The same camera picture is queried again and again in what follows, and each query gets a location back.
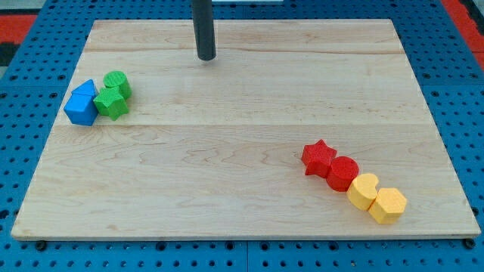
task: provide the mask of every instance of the wooden board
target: wooden board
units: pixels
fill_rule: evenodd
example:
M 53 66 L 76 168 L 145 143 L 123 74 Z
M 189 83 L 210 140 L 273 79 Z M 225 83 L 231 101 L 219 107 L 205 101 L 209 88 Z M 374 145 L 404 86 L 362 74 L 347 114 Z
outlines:
M 19 240 L 372 240 L 475 236 L 466 196 L 389 20 L 95 22 L 77 85 L 123 70 L 130 114 L 63 111 L 17 216 Z M 323 138 L 408 199 L 378 225 L 321 178 Z

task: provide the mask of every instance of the blue perforated panel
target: blue perforated panel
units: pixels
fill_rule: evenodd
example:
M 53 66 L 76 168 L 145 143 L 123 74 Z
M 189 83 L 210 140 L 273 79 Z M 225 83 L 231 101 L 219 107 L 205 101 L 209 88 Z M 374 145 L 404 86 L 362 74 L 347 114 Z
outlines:
M 438 1 L 293 0 L 219 19 L 391 18 L 470 204 L 484 213 L 484 75 Z M 188 0 L 48 0 L 0 82 L 0 270 L 482 270 L 475 240 L 19 243 L 10 236 L 94 19 L 188 19 Z

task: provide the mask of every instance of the yellow block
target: yellow block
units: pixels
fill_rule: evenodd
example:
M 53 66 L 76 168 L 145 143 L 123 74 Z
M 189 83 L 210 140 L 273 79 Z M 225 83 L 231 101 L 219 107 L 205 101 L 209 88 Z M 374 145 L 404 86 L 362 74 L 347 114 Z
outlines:
M 346 191 L 349 201 L 358 209 L 367 211 L 377 197 L 378 177 L 367 173 L 356 177 Z
M 381 188 L 368 209 L 378 224 L 393 224 L 405 211 L 407 199 L 396 188 Z

